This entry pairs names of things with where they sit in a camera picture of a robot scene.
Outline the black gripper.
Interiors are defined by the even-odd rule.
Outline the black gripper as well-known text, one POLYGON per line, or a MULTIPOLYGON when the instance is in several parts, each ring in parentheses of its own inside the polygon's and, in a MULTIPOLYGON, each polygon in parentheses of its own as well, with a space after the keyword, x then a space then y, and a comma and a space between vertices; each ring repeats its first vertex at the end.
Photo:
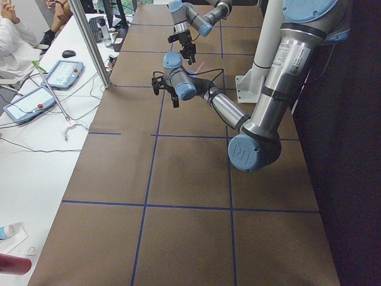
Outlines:
MULTIPOLYGON (((168 42, 173 43, 179 41, 182 45, 180 54, 182 57, 188 57, 188 64, 196 63, 196 45, 192 43, 192 36, 189 30, 184 30, 179 33, 174 33, 168 37, 168 42)), ((171 94, 171 101, 174 108, 179 108, 179 97, 176 94, 171 94)))

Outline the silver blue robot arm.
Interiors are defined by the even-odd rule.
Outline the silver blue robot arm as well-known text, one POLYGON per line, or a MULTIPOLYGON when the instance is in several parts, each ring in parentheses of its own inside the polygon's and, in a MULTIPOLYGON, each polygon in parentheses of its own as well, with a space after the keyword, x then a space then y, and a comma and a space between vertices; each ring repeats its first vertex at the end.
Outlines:
POLYGON ((181 0, 170 1, 168 9, 173 21, 173 34, 168 42, 179 41, 182 46, 180 54, 189 65, 196 62, 196 45, 193 43, 189 26, 193 27, 199 35, 206 37, 213 26, 222 18, 226 18, 232 11, 232 1, 208 1, 214 7, 206 15, 200 15, 193 5, 181 0))
POLYGON ((255 100, 246 114, 220 91, 213 81, 188 72, 183 61, 195 62, 196 48, 190 28, 207 36, 213 26, 232 11, 231 1, 212 1, 213 9, 199 15, 188 2, 168 4, 179 52, 164 56, 164 74, 152 80, 155 92, 169 91, 174 107, 195 96, 237 131, 228 155, 235 168, 251 172, 276 161, 281 153, 277 133, 287 107, 303 86, 313 51, 321 45, 344 41, 349 34, 351 1, 268 1, 260 39, 251 69, 236 78, 238 94, 255 100))

